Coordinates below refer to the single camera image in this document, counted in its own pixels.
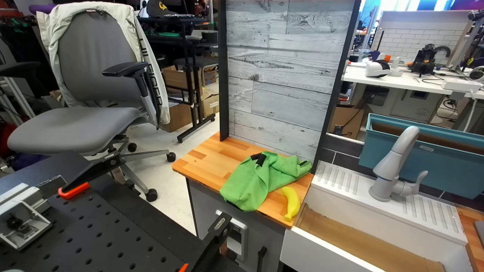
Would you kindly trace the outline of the yellow banana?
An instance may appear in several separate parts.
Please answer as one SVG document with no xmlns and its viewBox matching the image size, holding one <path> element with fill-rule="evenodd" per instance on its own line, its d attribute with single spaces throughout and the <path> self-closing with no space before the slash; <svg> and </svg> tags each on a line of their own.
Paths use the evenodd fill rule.
<svg viewBox="0 0 484 272">
<path fill-rule="evenodd" d="M 300 199 L 298 193 L 289 186 L 283 187 L 281 193 L 286 196 L 286 201 L 287 201 L 284 218 L 287 221 L 292 221 L 301 208 L 301 199 Z"/>
</svg>

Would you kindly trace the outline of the green cloth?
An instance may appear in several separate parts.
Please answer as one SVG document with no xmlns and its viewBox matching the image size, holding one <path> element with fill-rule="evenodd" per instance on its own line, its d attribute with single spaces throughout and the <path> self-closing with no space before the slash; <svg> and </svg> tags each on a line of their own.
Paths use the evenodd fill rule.
<svg viewBox="0 0 484 272">
<path fill-rule="evenodd" d="M 272 151 L 251 154 L 221 187 L 221 196 L 242 211 L 256 211 L 277 189 L 281 189 L 312 169 L 309 160 Z"/>
</svg>

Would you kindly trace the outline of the cardboard box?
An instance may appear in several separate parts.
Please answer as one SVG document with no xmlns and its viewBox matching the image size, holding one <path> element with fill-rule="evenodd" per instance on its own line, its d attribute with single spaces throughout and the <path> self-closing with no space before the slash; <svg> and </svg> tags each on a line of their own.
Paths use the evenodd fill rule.
<svg viewBox="0 0 484 272">
<path fill-rule="evenodd" d="M 166 131 L 176 131 L 192 122 L 192 106 L 195 113 L 210 116 L 219 112 L 218 66 L 206 65 L 198 71 L 198 80 L 189 85 L 182 68 L 176 65 L 163 68 L 163 80 L 170 98 L 171 122 Z"/>
</svg>

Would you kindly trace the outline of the grey wood backsplash panel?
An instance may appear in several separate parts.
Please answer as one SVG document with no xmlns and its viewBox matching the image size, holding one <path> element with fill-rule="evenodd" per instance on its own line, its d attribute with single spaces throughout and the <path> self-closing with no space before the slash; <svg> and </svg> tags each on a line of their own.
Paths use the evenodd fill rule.
<svg viewBox="0 0 484 272">
<path fill-rule="evenodd" d="M 229 134 L 312 160 L 362 0 L 224 0 Z"/>
</svg>

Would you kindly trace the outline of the grey counter cabinet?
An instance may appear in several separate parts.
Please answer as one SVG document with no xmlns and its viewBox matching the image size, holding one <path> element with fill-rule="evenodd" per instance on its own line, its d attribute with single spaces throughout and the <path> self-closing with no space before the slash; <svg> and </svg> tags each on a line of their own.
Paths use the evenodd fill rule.
<svg viewBox="0 0 484 272">
<path fill-rule="evenodd" d="M 259 211 L 242 211 L 207 186 L 188 180 L 195 233 L 204 239 L 212 222 L 227 213 L 232 231 L 229 251 L 245 272 L 280 272 L 286 228 Z"/>
</svg>

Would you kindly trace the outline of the black metal stand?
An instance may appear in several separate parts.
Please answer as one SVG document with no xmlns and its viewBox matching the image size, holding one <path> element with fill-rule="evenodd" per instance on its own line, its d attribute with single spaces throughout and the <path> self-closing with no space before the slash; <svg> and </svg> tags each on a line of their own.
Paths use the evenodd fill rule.
<svg viewBox="0 0 484 272">
<path fill-rule="evenodd" d="M 216 48 L 215 42 L 206 42 L 203 38 L 192 35 L 192 32 L 203 24 L 203 18 L 189 17 L 188 14 L 141 18 L 141 26 L 154 54 L 162 56 L 163 63 L 182 68 L 189 88 L 192 82 L 198 80 L 198 71 L 204 63 L 198 54 Z M 201 116 L 201 113 L 195 113 L 192 106 L 192 127 L 179 134 L 177 140 L 183 142 L 197 128 L 213 119 L 213 115 Z"/>
</svg>

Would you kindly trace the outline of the white sink basin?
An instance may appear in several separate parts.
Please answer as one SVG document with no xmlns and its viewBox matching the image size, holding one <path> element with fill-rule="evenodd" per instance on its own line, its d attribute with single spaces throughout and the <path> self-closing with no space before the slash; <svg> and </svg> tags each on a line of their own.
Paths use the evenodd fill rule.
<svg viewBox="0 0 484 272">
<path fill-rule="evenodd" d="M 306 204 L 318 215 L 396 245 L 449 272 L 472 272 L 458 210 L 424 195 L 381 202 L 371 196 L 374 180 L 321 162 Z"/>
</svg>

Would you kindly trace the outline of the grey office chair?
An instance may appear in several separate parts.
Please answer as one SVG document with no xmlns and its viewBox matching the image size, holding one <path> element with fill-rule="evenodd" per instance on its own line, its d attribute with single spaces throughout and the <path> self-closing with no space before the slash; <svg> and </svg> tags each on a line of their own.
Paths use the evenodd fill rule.
<svg viewBox="0 0 484 272">
<path fill-rule="evenodd" d="M 126 162 L 141 153 L 126 131 L 154 121 L 148 63 L 135 59 L 121 29 L 104 12 L 76 15 L 61 38 L 59 56 L 64 83 L 82 104 L 65 103 L 29 118 L 11 133 L 8 147 L 42 156 L 101 154 L 97 163 L 120 160 L 115 169 L 138 183 Z"/>
</svg>

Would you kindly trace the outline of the grey sink faucet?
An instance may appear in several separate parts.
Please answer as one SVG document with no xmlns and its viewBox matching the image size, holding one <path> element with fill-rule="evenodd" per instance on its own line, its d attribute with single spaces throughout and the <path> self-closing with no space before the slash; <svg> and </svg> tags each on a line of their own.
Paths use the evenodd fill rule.
<svg viewBox="0 0 484 272">
<path fill-rule="evenodd" d="M 401 169 L 410 156 L 418 136 L 419 128 L 416 125 L 407 127 L 398 136 L 390 151 L 374 166 L 377 180 L 369 189 L 372 198 L 389 202 L 393 195 L 405 198 L 419 193 L 421 183 L 428 175 L 427 171 L 422 171 L 415 183 L 402 183 L 399 180 Z"/>
</svg>

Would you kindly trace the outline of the black perforated table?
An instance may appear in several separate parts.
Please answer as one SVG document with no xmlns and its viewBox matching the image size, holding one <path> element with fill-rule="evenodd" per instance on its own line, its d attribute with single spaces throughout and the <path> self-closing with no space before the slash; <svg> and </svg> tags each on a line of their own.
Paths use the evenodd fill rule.
<svg viewBox="0 0 484 272">
<path fill-rule="evenodd" d="M 15 251 L 0 272 L 233 272 L 216 245 L 186 231 L 109 175 L 74 199 L 47 196 L 52 227 Z"/>
</svg>

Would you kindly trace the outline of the white background desk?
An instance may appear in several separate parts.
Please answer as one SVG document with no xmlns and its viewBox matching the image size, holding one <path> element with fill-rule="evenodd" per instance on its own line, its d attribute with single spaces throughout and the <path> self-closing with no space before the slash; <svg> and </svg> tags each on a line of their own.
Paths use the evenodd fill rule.
<svg viewBox="0 0 484 272">
<path fill-rule="evenodd" d="M 401 91 L 399 98 L 408 106 L 408 112 L 421 118 L 422 122 L 433 119 L 445 95 L 457 94 L 474 101 L 484 100 L 483 85 L 477 80 L 451 75 L 419 75 L 404 69 L 399 75 L 374 77 L 360 62 L 346 66 L 342 80 Z"/>
</svg>

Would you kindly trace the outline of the teal plastic bin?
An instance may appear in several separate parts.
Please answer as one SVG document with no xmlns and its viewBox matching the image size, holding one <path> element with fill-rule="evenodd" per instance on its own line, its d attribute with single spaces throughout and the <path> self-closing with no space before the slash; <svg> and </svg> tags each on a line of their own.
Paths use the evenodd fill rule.
<svg viewBox="0 0 484 272">
<path fill-rule="evenodd" d="M 374 168 L 407 127 L 419 136 L 401 169 L 401 178 L 415 181 L 428 171 L 424 184 L 467 199 L 484 193 L 484 136 L 369 113 L 360 165 Z"/>
</svg>

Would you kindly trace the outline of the white jacket on chair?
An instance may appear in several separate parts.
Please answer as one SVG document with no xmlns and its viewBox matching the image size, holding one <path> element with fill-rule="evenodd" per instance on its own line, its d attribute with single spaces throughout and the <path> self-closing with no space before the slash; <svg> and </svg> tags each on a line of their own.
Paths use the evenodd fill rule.
<svg viewBox="0 0 484 272">
<path fill-rule="evenodd" d="M 56 83 L 61 89 L 64 101 L 68 106 L 80 106 L 82 101 L 73 95 L 73 92 L 64 83 L 61 72 L 59 42 L 67 33 L 68 24 L 76 15 L 86 12 L 104 12 L 114 18 L 114 23 L 121 29 L 123 38 L 127 41 L 127 47 L 135 54 L 136 60 L 148 63 L 148 83 L 154 88 L 154 125 L 165 125 L 171 121 L 170 101 L 162 75 L 162 69 L 157 63 L 154 51 L 148 42 L 145 32 L 142 30 L 138 18 L 138 11 L 129 4 L 109 3 L 109 1 L 77 1 L 64 3 L 50 7 L 47 12 L 36 11 L 36 23 L 39 27 L 39 36 L 44 48 L 49 54 L 49 63 L 55 74 Z"/>
</svg>

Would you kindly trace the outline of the orange handled clamp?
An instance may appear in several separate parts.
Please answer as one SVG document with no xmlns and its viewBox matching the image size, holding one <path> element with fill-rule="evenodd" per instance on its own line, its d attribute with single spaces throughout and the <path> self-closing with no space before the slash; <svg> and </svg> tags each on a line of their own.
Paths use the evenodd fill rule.
<svg viewBox="0 0 484 272">
<path fill-rule="evenodd" d="M 58 195 L 64 199 L 73 199 L 91 187 L 91 181 L 98 178 L 100 175 L 111 172 L 112 169 L 121 165 L 120 160 L 108 160 L 100 162 L 89 166 L 83 174 L 80 174 L 74 181 L 65 184 L 64 187 L 58 189 Z"/>
</svg>

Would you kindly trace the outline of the grey metal bracket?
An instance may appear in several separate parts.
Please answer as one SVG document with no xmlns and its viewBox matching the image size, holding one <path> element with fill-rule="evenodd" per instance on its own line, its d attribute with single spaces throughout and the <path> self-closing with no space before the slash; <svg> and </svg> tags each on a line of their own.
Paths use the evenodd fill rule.
<svg viewBox="0 0 484 272">
<path fill-rule="evenodd" d="M 15 251 L 41 237 L 52 222 L 44 216 L 50 208 L 39 187 L 20 183 L 0 195 L 0 240 Z"/>
</svg>

